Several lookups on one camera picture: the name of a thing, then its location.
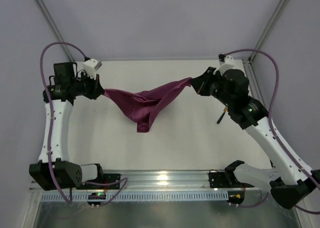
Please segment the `purple satin napkin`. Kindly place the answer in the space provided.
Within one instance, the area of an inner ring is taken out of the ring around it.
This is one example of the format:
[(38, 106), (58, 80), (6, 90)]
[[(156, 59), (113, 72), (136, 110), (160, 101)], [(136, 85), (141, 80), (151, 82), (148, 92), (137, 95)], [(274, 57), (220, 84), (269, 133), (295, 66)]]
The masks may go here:
[(120, 89), (105, 89), (104, 96), (112, 100), (122, 113), (136, 123), (138, 133), (150, 131), (159, 113), (191, 86), (191, 78), (172, 81), (152, 90), (131, 93)]

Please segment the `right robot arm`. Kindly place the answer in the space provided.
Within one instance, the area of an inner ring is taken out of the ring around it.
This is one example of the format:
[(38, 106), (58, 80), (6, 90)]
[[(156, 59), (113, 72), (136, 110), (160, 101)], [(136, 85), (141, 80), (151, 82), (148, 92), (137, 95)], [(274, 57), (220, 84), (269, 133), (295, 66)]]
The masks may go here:
[(290, 147), (282, 147), (281, 134), (271, 128), (272, 121), (262, 103), (249, 95), (249, 80), (241, 70), (220, 73), (209, 67), (190, 84), (198, 95), (212, 96), (227, 106), (230, 118), (259, 144), (275, 166), (259, 169), (236, 160), (224, 169), (230, 185), (242, 183), (265, 190), (289, 210), (320, 184), (319, 170), (299, 160)]

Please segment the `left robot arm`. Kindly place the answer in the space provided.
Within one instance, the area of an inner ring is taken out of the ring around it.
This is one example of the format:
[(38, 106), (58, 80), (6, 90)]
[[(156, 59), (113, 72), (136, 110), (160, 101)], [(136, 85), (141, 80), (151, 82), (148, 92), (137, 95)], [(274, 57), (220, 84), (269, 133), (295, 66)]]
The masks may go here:
[(38, 162), (29, 166), (29, 174), (45, 191), (81, 189), (86, 182), (101, 182), (103, 169), (100, 164), (79, 165), (70, 162), (68, 154), (69, 121), (78, 96), (95, 100), (104, 94), (97, 74), (102, 63), (87, 58), (81, 70), (74, 62), (54, 64), (54, 75), (43, 91), (46, 125), (43, 147)]

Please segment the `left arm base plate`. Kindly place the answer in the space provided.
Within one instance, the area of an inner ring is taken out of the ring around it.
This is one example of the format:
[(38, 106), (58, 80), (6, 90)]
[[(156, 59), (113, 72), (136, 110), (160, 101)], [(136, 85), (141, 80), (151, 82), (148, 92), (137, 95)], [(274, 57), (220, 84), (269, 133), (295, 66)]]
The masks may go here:
[[(99, 183), (99, 184), (109, 184), (109, 183), (115, 183), (118, 182), (121, 179), (120, 173), (104, 173), (102, 178), (96, 178), (94, 180), (90, 180), (89, 182), (93, 183)], [(85, 183), (82, 184), (77, 188), (77, 190), (119, 190), (120, 189), (120, 183), (112, 184), (112, 185), (94, 185)]]

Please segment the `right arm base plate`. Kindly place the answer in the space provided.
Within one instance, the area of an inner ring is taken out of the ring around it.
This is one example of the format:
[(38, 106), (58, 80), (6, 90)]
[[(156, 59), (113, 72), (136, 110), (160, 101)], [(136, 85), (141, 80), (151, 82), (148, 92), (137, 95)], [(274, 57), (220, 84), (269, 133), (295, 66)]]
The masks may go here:
[(232, 172), (218, 171), (211, 169), (208, 172), (210, 188), (253, 188), (248, 183), (239, 182)]

